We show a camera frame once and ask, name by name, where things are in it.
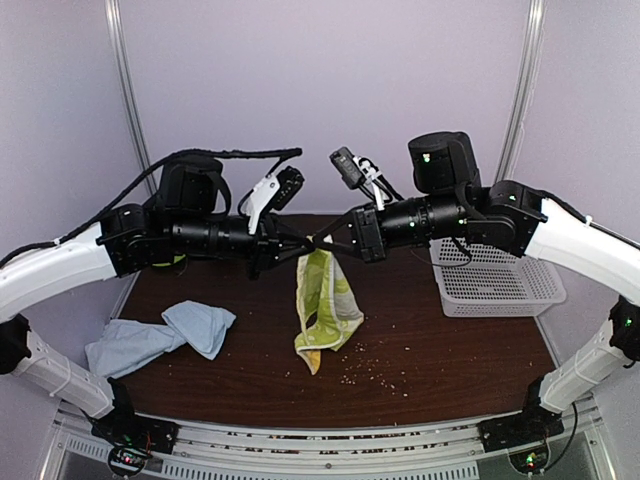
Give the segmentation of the green plate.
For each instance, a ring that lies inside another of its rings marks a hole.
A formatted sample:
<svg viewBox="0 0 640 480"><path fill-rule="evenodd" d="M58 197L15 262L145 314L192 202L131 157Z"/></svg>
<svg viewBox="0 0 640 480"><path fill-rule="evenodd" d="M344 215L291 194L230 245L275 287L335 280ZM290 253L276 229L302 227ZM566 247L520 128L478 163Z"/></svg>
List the green plate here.
<svg viewBox="0 0 640 480"><path fill-rule="evenodd" d="M151 266L153 268L169 268L173 267L186 259L184 254L172 255L169 259L162 261L154 261Z"/></svg>

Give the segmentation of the white perforated plastic basket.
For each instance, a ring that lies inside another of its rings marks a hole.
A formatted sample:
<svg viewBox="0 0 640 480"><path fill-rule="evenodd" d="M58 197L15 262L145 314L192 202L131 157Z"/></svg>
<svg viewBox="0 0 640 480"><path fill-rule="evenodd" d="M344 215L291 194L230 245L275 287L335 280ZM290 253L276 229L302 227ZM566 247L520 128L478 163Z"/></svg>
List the white perforated plastic basket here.
<svg viewBox="0 0 640 480"><path fill-rule="evenodd" d="M435 240L430 246L447 317L535 317L567 298L549 263L486 245L464 248L460 251L450 239Z"/></svg>

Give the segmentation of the right aluminium frame post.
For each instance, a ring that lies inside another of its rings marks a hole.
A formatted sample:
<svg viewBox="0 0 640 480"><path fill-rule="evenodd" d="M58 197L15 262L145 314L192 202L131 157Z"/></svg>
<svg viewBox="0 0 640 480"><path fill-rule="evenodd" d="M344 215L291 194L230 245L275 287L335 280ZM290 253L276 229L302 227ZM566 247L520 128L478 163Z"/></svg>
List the right aluminium frame post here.
<svg viewBox="0 0 640 480"><path fill-rule="evenodd" d="M529 2L519 73L495 182L513 177L520 155L527 111L534 97L541 62L546 6L547 2L544 0Z"/></svg>

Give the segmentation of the left aluminium frame post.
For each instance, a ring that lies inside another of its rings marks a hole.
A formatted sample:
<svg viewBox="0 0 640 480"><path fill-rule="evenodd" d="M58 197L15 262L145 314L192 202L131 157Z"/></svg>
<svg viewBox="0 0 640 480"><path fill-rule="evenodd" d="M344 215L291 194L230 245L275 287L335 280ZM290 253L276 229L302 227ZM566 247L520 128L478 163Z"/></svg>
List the left aluminium frame post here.
<svg viewBox="0 0 640 480"><path fill-rule="evenodd" d="M111 48L115 60L118 74L118 82L121 91L125 110L125 123L128 127L134 151L141 173L145 172L152 165L149 156L144 129L137 105L135 87L130 68L127 51L124 25L122 21L121 2L118 0L104 1L107 32L109 35Z"/></svg>

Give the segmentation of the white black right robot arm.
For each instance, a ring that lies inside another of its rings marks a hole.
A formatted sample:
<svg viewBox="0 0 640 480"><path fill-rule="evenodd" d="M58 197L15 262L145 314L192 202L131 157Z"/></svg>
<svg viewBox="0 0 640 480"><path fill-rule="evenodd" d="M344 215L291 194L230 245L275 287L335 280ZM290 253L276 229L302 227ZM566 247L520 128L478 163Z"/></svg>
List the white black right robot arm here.
<svg viewBox="0 0 640 480"><path fill-rule="evenodd" d="M548 261L617 292L592 339L532 382L521 412L478 426L485 451L542 442L563 432L562 414L620 367L639 360L639 247L555 195L516 181L481 183L469 136L436 132L408 150L418 195L357 206L315 234L314 245L367 263L397 247L463 239L516 257Z"/></svg>

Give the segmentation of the light blue towel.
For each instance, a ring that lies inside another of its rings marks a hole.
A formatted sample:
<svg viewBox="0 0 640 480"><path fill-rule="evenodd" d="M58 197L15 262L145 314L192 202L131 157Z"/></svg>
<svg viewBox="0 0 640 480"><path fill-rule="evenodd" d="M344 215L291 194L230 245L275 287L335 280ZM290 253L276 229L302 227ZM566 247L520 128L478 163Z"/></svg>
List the light blue towel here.
<svg viewBox="0 0 640 480"><path fill-rule="evenodd" d="M161 318L160 324L111 320L100 339L85 346L89 371L105 378L122 378L184 345L213 360L236 315L225 308L187 300L166 309Z"/></svg>

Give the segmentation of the aluminium frame post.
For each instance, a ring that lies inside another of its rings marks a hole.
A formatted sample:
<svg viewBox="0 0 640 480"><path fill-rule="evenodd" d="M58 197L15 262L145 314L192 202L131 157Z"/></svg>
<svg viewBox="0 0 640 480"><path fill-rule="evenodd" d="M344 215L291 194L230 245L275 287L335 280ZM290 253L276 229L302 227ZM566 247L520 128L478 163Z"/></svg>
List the aluminium frame post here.
<svg viewBox="0 0 640 480"><path fill-rule="evenodd" d="M546 6L547 2L544 0L529 2L519 73L495 182L513 177L520 155L527 111L534 97L541 62Z"/></svg>
<svg viewBox="0 0 640 480"><path fill-rule="evenodd" d="M115 60L118 74L118 82L121 91L125 110L125 123L128 127L134 151L141 173L145 172L152 165L149 156L144 129L137 105L135 87L130 68L127 51L124 25L122 21L121 2L118 0L104 1L107 32L109 35L111 48Z"/></svg>

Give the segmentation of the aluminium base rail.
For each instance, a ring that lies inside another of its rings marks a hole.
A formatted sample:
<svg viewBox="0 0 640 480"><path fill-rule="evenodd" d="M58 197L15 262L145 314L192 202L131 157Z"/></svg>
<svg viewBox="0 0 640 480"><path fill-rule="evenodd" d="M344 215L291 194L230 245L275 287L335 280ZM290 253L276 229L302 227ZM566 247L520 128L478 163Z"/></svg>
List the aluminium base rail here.
<svg viewBox="0 0 640 480"><path fill-rule="evenodd" d="M563 416L561 434L489 451L479 418L355 429L282 429L177 421L169 453L153 452L135 479L618 479L594 399Z"/></svg>

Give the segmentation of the green white patterned towel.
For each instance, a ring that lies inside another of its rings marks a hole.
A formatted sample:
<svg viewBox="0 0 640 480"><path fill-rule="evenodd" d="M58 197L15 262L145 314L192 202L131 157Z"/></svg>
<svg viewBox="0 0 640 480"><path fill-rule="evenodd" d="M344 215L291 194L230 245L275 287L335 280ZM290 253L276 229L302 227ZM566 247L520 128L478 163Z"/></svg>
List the green white patterned towel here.
<svg viewBox="0 0 640 480"><path fill-rule="evenodd" d="M339 351L364 322L337 258L325 250L298 259L296 311L300 332L294 349L312 375L320 370L322 353Z"/></svg>

